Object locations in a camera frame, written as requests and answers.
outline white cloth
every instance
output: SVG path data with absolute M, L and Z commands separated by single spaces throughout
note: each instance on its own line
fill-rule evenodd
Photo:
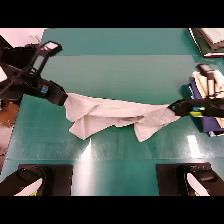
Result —
M 67 119 L 75 122 L 69 131 L 83 140 L 112 125 L 123 127 L 134 124 L 135 134 L 139 142 L 143 142 L 179 119 L 167 108 L 167 104 L 141 104 L 75 93 L 68 93 L 64 106 Z

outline brown floor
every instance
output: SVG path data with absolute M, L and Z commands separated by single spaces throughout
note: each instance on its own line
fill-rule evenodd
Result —
M 19 106 L 12 103 L 7 104 L 0 111 L 0 173 L 4 164 L 5 155 L 8 151 L 8 145 L 18 111 Z

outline wrinkled fabric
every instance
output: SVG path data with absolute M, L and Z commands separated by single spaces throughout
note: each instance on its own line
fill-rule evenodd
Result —
M 81 139 L 112 125 L 124 127 L 134 124 L 139 142 L 179 119 L 165 105 L 150 105 L 121 100 L 110 100 L 68 93 L 64 104 L 66 118 L 74 122 L 69 131 Z

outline black base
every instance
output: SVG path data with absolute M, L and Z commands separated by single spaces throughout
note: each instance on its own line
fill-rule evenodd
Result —
M 210 163 L 156 164 L 160 196 L 181 196 L 175 171 L 180 165 L 195 165 L 211 169 Z M 218 175 L 217 177 L 217 181 L 203 182 L 203 186 L 214 196 L 224 196 L 224 181 Z
M 73 165 L 52 165 L 52 164 L 20 164 L 18 169 L 25 168 L 31 169 L 34 167 L 48 167 L 52 170 L 53 176 L 52 181 L 48 182 L 47 185 L 51 185 L 51 193 L 49 196 L 70 196 Z M 37 191 L 37 196 L 43 195 L 43 188 Z

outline teal tabletop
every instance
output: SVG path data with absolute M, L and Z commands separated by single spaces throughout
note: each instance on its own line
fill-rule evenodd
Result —
M 170 104 L 197 63 L 224 72 L 222 59 L 199 55 L 187 29 L 48 29 L 48 40 L 64 50 L 42 77 L 86 96 Z M 158 195 L 157 163 L 208 161 L 224 178 L 224 137 L 201 133 L 198 119 L 180 118 L 142 143 L 133 125 L 86 140 L 71 126 L 64 107 L 24 96 L 0 181 L 24 163 L 74 164 L 72 195 Z

